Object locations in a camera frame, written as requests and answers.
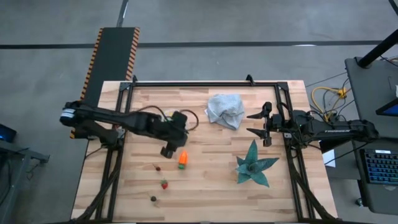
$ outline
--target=chair wheel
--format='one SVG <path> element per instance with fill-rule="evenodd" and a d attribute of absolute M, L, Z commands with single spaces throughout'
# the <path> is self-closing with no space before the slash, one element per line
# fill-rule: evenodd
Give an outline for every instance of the chair wheel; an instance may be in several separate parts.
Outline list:
<path fill-rule="evenodd" d="M 355 204 L 362 208 L 363 207 L 362 198 L 356 199 Z"/>

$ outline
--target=toy strawberry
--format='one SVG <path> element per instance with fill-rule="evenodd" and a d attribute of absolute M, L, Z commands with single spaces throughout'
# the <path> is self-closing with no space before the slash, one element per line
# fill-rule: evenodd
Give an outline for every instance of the toy strawberry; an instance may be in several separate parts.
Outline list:
<path fill-rule="evenodd" d="M 160 167 L 158 167 L 157 165 L 155 165 L 155 164 L 152 164 L 154 167 L 155 167 L 155 170 L 156 171 L 161 171 L 161 168 Z"/>
<path fill-rule="evenodd" d="M 169 186 L 169 183 L 165 179 L 160 181 L 160 184 L 162 185 L 163 190 L 165 190 Z"/>

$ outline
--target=desk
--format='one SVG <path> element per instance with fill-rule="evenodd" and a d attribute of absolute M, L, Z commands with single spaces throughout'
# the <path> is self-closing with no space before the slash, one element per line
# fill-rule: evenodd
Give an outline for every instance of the desk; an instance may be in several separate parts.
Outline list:
<path fill-rule="evenodd" d="M 119 84 L 104 82 L 99 107 L 114 110 Z M 303 81 L 288 81 L 288 84 L 294 109 L 308 111 Z M 166 113 L 190 109 L 198 115 L 200 124 L 188 135 L 187 144 L 171 159 L 159 154 L 164 142 L 127 133 L 114 222 L 296 221 L 282 134 L 272 133 L 272 146 L 261 147 L 262 141 L 246 128 L 262 129 L 264 120 L 244 118 L 237 131 L 210 124 L 204 110 L 209 97 L 218 93 L 239 93 L 245 115 L 258 113 L 265 101 L 273 102 L 273 111 L 277 111 L 275 92 L 267 87 L 134 87 L 131 110 L 149 105 L 157 105 Z M 188 122 L 193 125 L 195 118 L 188 115 Z M 280 158 L 264 172 L 270 188 L 252 180 L 236 183 L 236 156 L 244 157 L 253 139 L 259 146 L 259 158 Z M 99 147 L 99 142 L 92 141 L 86 153 Z M 178 155 L 182 149 L 188 152 L 188 165 L 185 170 L 178 170 Z M 72 218 L 81 215 L 98 193 L 105 157 L 106 150 L 103 150 L 84 162 Z M 303 150 L 303 157 L 312 192 L 328 212 L 337 217 L 321 152 L 309 147 Z M 154 164 L 162 171 L 157 172 Z M 169 182 L 167 190 L 160 186 L 163 178 Z M 158 201 L 151 202 L 151 196 L 156 196 Z M 302 192 L 300 197 L 305 210 Z"/>
<path fill-rule="evenodd" d="M 397 140 L 392 141 L 398 136 L 398 118 L 376 114 L 378 108 L 396 98 L 397 67 L 375 60 L 369 68 L 361 68 L 355 58 L 346 59 L 345 64 L 359 118 L 372 122 L 383 138 L 368 144 L 366 148 L 398 149 Z M 354 142 L 355 147 L 362 144 Z M 357 150 L 354 154 L 361 178 L 358 183 L 364 205 L 372 212 L 398 215 L 398 210 L 393 205 L 398 200 L 398 189 L 368 183 L 360 151 Z"/>

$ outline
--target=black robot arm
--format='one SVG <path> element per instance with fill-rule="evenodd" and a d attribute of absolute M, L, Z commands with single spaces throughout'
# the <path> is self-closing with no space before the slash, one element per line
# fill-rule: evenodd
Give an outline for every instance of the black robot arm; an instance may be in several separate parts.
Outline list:
<path fill-rule="evenodd" d="M 264 130 L 248 128 L 248 131 L 264 139 L 265 146 L 271 145 L 270 131 L 291 134 L 290 144 L 294 148 L 303 148 L 312 141 L 321 141 L 323 152 L 350 140 L 372 142 L 379 138 L 374 125 L 366 120 L 318 121 L 310 112 L 300 110 L 291 111 L 291 118 L 283 120 L 280 114 L 273 114 L 270 117 L 271 110 L 272 105 L 267 102 L 261 113 L 248 116 L 248 118 L 266 119 Z"/>
<path fill-rule="evenodd" d="M 121 113 L 74 101 L 65 104 L 60 121 L 65 126 L 84 129 L 89 135 L 99 137 L 102 144 L 110 147 L 118 144 L 119 133 L 114 129 L 106 129 L 95 121 L 115 124 L 134 134 L 166 141 L 167 146 L 163 147 L 160 153 L 169 159 L 173 152 L 184 146 L 187 141 L 187 116 L 178 111 L 173 113 L 170 120 L 162 121 L 162 117 L 154 113 Z"/>

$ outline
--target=gray cloth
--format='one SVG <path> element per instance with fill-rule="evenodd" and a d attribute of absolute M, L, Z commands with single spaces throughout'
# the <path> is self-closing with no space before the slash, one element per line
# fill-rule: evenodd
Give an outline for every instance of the gray cloth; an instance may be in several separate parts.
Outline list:
<path fill-rule="evenodd" d="M 244 116 L 241 96 L 217 94 L 209 99 L 206 113 L 211 123 L 237 130 Z"/>

